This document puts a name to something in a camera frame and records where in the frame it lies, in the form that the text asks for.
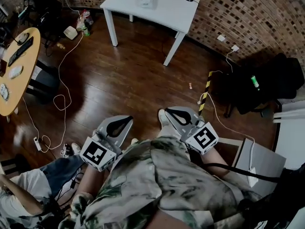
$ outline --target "white sneaker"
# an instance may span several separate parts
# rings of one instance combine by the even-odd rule
[[[72,143],[71,148],[74,152],[74,155],[79,155],[81,153],[81,147],[78,144]]]
[[[164,109],[160,109],[160,110],[159,110],[158,116],[159,116],[159,121],[160,121],[160,123],[161,123],[161,127],[162,127],[162,128],[163,128],[164,126],[170,124],[170,121],[168,120],[168,118],[167,118],[166,115],[165,115],[165,110],[164,110]]]
[[[138,141],[139,141],[139,140],[138,140],[137,138],[133,138],[133,139],[132,139],[131,145],[134,144],[134,143],[136,143],[136,142],[138,142]]]

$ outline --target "yellow and black tape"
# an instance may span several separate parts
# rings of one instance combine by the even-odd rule
[[[212,74],[213,74],[213,71],[210,71],[209,76],[208,76],[208,81],[207,81],[206,86],[205,86],[205,91],[203,93],[203,98],[201,100],[201,105],[200,105],[200,108],[199,108],[198,115],[201,115],[201,112],[204,108],[205,100],[206,100],[206,97],[208,96],[208,92],[209,92],[209,86],[210,86],[210,83],[211,83]]]

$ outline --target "keyboard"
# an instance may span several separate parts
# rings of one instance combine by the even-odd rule
[[[34,38],[28,39],[17,51],[10,57],[9,67],[29,48],[33,45]]]

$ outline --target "yellow table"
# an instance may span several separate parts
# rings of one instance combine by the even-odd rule
[[[58,78],[58,73],[53,68],[48,67],[37,60],[40,44],[41,44],[40,42],[41,36],[39,30],[37,28],[28,28],[24,30],[22,33],[29,33],[30,34],[29,38],[31,37],[34,38],[33,45],[29,47],[25,51],[25,53],[22,56],[20,56],[10,67],[8,67],[7,64],[5,74],[2,77],[0,77],[0,85],[2,83],[5,84],[9,90],[9,99],[7,101],[5,101],[0,96],[0,114],[3,116],[8,116],[15,110],[15,108],[17,107],[19,101],[21,100],[25,92],[35,95],[37,97],[43,97],[42,92],[46,92],[46,93],[54,92],[53,88],[45,84],[42,84],[41,82],[31,79],[35,66],[40,67],[48,74]],[[21,46],[18,46],[17,43],[13,41],[9,46],[9,48],[7,49],[3,57],[3,60],[8,62],[10,57],[20,47]],[[10,70],[18,65],[23,66],[22,73],[16,78],[10,79],[9,78]],[[28,88],[28,85],[31,85],[36,89],[39,89],[39,91]]]

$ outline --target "patterned shirt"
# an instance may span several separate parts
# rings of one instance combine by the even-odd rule
[[[241,228],[237,206],[244,198],[259,196],[236,173],[212,176],[190,161],[178,139],[160,137],[131,145],[96,198],[75,196],[59,229],[142,229],[158,209],[193,229]]]

